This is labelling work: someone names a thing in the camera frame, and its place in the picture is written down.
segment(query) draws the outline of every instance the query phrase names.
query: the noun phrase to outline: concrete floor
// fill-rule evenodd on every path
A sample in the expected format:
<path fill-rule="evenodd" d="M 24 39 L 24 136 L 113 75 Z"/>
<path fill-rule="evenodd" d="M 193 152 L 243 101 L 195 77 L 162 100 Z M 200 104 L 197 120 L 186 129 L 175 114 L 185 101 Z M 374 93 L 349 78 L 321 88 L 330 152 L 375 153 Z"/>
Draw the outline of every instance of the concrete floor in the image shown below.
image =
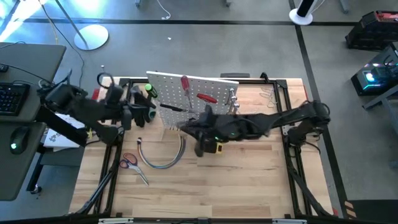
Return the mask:
<path fill-rule="evenodd" d="M 156 1 L 143 0 L 137 9 L 132 0 L 61 1 L 71 17 L 102 19 L 157 20 L 166 16 Z M 170 9 L 172 19 L 288 21 L 288 0 L 235 0 L 225 8 L 215 0 L 162 1 Z M 340 11 L 337 0 L 327 0 L 314 13 L 315 21 L 356 22 L 372 10 L 398 11 L 395 0 L 350 0 L 349 14 Z M 46 8 L 53 18 L 63 17 L 53 1 Z M 39 9 L 31 18 L 45 18 Z M 75 31 L 70 24 L 57 24 L 73 41 Z M 79 28 L 86 24 L 77 24 Z M 183 73 L 202 77 L 218 77 L 225 72 L 247 72 L 258 77 L 267 72 L 274 78 L 302 78 L 310 89 L 294 26 L 254 25 L 160 25 L 104 24 L 110 38 L 105 46 L 91 52 L 80 51 L 86 66 L 82 87 L 89 92 L 97 88 L 100 65 L 115 76 L 145 76 L 147 70 Z M 398 171 L 388 162 L 398 159 L 398 140 L 380 107 L 365 111 L 350 82 L 368 60 L 377 53 L 349 50 L 344 36 L 351 27 L 302 27 L 305 45 L 321 100 L 331 108 L 331 139 L 345 185 L 347 197 L 357 199 L 398 199 Z M 67 46 L 56 80 L 73 69 L 72 83 L 77 84 L 81 62 Z M 29 43 L 54 44 L 48 23 L 23 23 L 5 39 Z M 322 161 L 332 204 L 338 208 L 331 170 L 325 147 L 320 143 Z M 0 220 L 64 215 L 72 198 L 78 168 L 45 167 L 39 184 L 41 195 L 25 192 L 25 185 L 13 202 L 0 202 Z"/>

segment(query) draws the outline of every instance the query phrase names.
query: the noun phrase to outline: scissors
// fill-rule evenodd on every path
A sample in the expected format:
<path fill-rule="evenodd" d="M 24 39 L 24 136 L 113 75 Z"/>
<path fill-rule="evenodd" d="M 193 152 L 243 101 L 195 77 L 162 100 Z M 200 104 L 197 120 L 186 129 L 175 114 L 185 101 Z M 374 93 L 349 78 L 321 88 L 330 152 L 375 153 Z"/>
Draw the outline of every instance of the scissors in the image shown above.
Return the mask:
<path fill-rule="evenodd" d="M 123 169 L 134 169 L 137 171 L 137 173 L 140 175 L 141 179 L 144 181 L 144 183 L 149 186 L 148 180 L 145 177 L 144 173 L 142 170 L 137 166 L 137 157 L 131 153 L 124 153 L 123 154 L 122 160 L 119 162 L 119 166 L 122 167 Z"/>

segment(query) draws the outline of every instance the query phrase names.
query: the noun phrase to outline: wooden tabletop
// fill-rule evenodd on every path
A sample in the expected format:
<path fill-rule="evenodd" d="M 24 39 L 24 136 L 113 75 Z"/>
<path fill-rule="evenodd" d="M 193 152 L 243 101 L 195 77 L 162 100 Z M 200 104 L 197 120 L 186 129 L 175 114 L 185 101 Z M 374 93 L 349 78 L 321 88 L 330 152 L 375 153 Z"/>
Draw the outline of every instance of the wooden tabletop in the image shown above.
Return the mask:
<path fill-rule="evenodd" d="M 307 99 L 301 79 L 286 79 L 293 108 Z M 269 102 L 270 85 L 240 85 L 238 103 L 240 113 L 276 113 Z M 101 89 L 99 97 L 104 97 Z M 136 140 L 141 137 L 142 150 L 154 164 L 169 163 L 178 151 L 178 131 L 167 129 L 162 138 L 163 124 L 157 116 L 152 123 L 138 128 L 135 123 L 126 131 L 123 151 L 138 158 L 138 165 L 149 181 L 147 187 L 134 170 L 119 169 L 112 214 L 124 217 L 151 218 L 283 218 L 293 216 L 292 199 L 279 128 L 271 135 L 255 141 L 229 142 L 222 154 L 201 158 L 193 151 L 195 139 L 187 137 L 187 148 L 181 160 L 166 170 L 146 166 L 139 158 Z M 70 212 L 75 212 L 89 199 L 101 172 L 105 152 L 103 143 L 86 147 Z M 318 151 L 302 146 L 302 161 L 308 188 L 323 208 L 332 213 L 328 189 Z M 103 197 L 103 206 L 107 197 Z M 300 208 L 302 194 L 298 190 Z"/>

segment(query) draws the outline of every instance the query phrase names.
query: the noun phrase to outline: coiled cable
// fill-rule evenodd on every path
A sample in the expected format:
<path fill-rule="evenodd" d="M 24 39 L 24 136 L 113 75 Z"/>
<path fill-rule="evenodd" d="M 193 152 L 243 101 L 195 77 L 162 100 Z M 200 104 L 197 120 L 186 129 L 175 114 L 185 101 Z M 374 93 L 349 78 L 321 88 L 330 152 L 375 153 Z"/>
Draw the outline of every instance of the coiled cable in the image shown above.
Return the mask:
<path fill-rule="evenodd" d="M 186 148 L 186 145 L 187 145 L 187 140 L 186 140 L 185 136 L 181 136 L 181 135 L 178 135 L 178 136 L 180 138 L 180 148 L 178 150 L 177 155 L 174 157 L 174 159 L 173 159 L 173 161 L 171 163 L 166 164 L 166 165 L 162 165 L 162 166 L 155 166 L 155 165 L 151 164 L 145 158 L 144 153 L 142 152 L 142 138 L 138 138 L 137 139 L 137 150 L 138 150 L 139 157 L 141 157 L 142 161 L 145 164 L 147 164 L 148 166 L 150 166 L 152 168 L 155 168 L 155 169 L 167 169 L 167 168 L 170 168 L 170 167 L 174 166 L 181 159 L 182 155 L 185 152 L 185 148 Z"/>

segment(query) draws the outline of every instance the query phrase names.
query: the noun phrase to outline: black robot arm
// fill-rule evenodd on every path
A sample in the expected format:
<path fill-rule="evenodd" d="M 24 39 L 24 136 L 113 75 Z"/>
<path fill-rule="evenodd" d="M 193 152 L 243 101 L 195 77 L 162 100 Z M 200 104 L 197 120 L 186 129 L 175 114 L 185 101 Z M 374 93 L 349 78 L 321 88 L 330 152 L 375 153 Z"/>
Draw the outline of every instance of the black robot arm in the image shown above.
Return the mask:
<path fill-rule="evenodd" d="M 131 120 L 134 119 L 135 113 L 148 110 L 149 107 L 156 108 L 156 106 L 140 93 L 135 93 L 134 97 L 143 99 L 140 101 L 141 105 L 121 100 L 123 89 L 114 83 L 107 86 L 107 89 L 105 99 L 101 101 L 88 99 L 85 90 L 65 83 L 43 87 L 38 90 L 38 94 L 42 104 L 48 109 L 70 115 L 96 131 L 99 140 L 111 145 L 120 130 L 114 126 L 102 125 L 98 121 L 114 119 L 121 122 L 123 130 L 130 130 Z"/>
<path fill-rule="evenodd" d="M 197 156 L 203 152 L 215 153 L 219 143 L 258 139 L 268 136 L 272 128 L 302 121 L 288 131 L 289 143 L 301 145 L 305 136 L 311 132 L 320 132 L 320 126 L 330 122 L 329 109 L 320 101 L 306 101 L 296 109 L 275 114 L 213 114 L 209 105 L 198 120 L 179 124 L 179 128 L 193 136 L 198 142 L 195 148 Z"/>

